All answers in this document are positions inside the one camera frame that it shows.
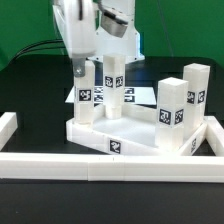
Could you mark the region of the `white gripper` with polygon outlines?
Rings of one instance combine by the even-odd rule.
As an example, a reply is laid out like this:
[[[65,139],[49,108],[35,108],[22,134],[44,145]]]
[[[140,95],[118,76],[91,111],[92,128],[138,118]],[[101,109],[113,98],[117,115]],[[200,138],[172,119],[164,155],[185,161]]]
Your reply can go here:
[[[96,47],[95,12],[102,13],[101,27],[109,34],[122,38],[128,27],[127,17],[102,0],[53,0],[53,13],[75,77],[85,76],[86,57],[93,56]]]

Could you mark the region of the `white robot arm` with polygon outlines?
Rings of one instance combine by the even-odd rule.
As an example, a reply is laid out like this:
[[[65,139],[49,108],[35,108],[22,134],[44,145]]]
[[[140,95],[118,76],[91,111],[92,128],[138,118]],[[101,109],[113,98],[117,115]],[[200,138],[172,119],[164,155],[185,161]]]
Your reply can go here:
[[[135,0],[53,0],[55,23],[72,60],[75,77],[85,76],[85,61],[109,53],[125,63],[143,60],[135,28]]]

